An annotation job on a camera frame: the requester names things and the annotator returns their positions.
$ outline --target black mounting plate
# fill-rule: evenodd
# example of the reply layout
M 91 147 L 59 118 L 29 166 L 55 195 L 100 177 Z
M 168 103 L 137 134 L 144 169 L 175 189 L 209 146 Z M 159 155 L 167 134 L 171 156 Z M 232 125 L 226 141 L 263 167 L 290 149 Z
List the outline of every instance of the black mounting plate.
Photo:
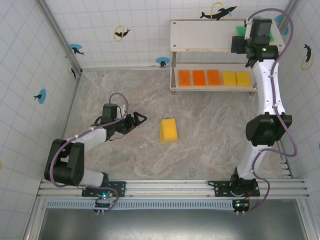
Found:
M 210 181 L 210 186 L 211 185 L 214 185 L 213 190 L 216 197 L 234 197 L 234 195 L 230 193 L 230 181 Z M 250 191 L 250 197 L 260 197 L 260 191 L 257 182 L 255 182 L 253 190 Z
M 115 189 L 118 192 L 119 198 L 124 197 L 126 193 L 125 181 L 110 181 L 108 188 Z M 86 187 L 82 190 L 82 197 L 101 197 L 103 193 L 108 192 L 105 189 L 97 189 Z

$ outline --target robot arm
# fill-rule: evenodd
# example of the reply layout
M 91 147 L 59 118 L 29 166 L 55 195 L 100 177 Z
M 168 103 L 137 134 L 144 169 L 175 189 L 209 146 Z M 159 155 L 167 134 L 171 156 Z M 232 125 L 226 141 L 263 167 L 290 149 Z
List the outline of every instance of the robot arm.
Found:
M 258 93 L 258 116 L 246 125 L 245 135 L 250 142 L 248 142 L 242 162 L 235 171 L 237 178 L 244 180 L 255 179 L 252 173 L 252 164 L 259 151 L 273 146 L 275 141 L 279 141 L 285 133 L 273 106 L 270 76 L 279 52 L 276 45 L 269 45 L 271 24 L 271 19 L 254 18 L 250 21 L 246 20 L 245 36 L 232 37 L 231 52 L 246 54 L 248 59 L 246 67 L 251 67 L 253 70 Z M 273 76 L 275 99 L 277 110 L 285 125 L 289 127 L 292 123 L 292 116 L 286 115 L 282 105 L 278 83 L 278 66 L 277 63 Z M 264 151 L 255 162 L 254 171 L 258 169 L 265 153 Z
M 102 116 L 98 117 L 92 127 L 105 125 L 114 122 L 124 114 L 124 107 L 119 107 L 116 104 L 106 103 L 103 106 Z M 123 135 L 128 134 L 137 126 L 147 120 L 147 117 L 133 113 L 133 117 L 127 114 L 125 118 L 119 122 L 95 129 L 83 137 L 77 137 L 67 145 L 58 155 L 56 163 L 53 167 L 53 178 L 56 182 L 72 185 L 72 186 L 94 186 L 94 187 L 109 187 L 109 178 L 106 173 L 93 171 L 85 168 L 85 153 L 93 147 L 111 140 L 115 132 Z M 66 142 L 64 139 L 56 139 L 52 142 L 48 160 L 44 169 L 44 178 L 50 181 L 50 165 L 52 159 L 58 149 Z

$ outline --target green sponge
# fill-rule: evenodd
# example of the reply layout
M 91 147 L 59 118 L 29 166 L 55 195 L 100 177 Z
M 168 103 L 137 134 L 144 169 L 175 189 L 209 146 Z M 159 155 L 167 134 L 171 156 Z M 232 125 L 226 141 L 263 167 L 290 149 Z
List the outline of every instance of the green sponge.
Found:
M 237 36 L 244 36 L 244 35 L 246 35 L 247 27 L 246 26 L 236 26 L 235 30 L 236 30 Z M 270 42 L 273 42 L 275 39 L 274 39 L 274 36 L 272 36 L 271 32 L 270 32 L 269 36 L 270 36 Z

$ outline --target metal bracket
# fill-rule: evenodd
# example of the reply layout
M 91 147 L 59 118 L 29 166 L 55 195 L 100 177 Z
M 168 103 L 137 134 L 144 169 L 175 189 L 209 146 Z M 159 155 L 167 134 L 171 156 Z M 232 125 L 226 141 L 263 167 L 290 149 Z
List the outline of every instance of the metal bracket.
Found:
M 109 188 L 112 188 L 118 192 L 119 198 L 125 196 L 126 193 L 126 182 L 125 181 L 110 181 Z M 86 187 L 82 190 L 82 197 L 90 197 L 90 198 L 100 198 L 103 194 L 106 194 L 106 190 L 104 189 L 97 189 L 97 188 L 90 188 Z

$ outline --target yellow ring sticker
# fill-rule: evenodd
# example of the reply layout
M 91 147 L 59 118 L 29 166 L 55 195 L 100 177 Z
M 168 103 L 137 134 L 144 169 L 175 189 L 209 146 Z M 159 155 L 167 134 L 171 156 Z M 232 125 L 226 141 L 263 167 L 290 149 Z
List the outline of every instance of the yellow ring sticker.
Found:
M 213 11 L 215 5 L 217 5 L 217 4 L 220 4 L 222 7 L 224 6 L 224 4 L 223 4 L 222 2 L 220 2 L 220 1 L 215 2 L 215 3 L 212 5 L 212 7 L 211 7 L 211 14 L 210 14 L 210 18 L 211 18 L 211 19 L 212 19 L 212 15 L 213 15 L 213 14 L 212 14 L 212 11 Z
M 302 59 L 301 68 L 303 71 L 309 70 L 312 67 L 312 65 L 314 64 L 315 56 L 312 53 L 311 53 L 311 56 L 312 56 L 312 61 L 311 61 L 310 66 L 308 66 L 307 68 L 304 68 L 304 63 L 305 63 L 305 59 L 307 58 L 307 56 L 304 56 L 304 58 Z
M 122 28 L 122 36 L 120 39 L 116 39 L 116 32 L 119 28 Z M 123 38 L 124 38 L 124 34 L 125 34 L 125 27 L 120 25 L 120 26 L 117 26 L 116 29 L 114 30 L 114 33 L 113 33 L 113 39 L 116 41 L 116 42 L 120 42 Z
M 68 69 L 68 73 L 69 73 L 69 74 L 72 74 L 70 62 L 68 62 L 68 67 L 67 67 L 67 69 Z

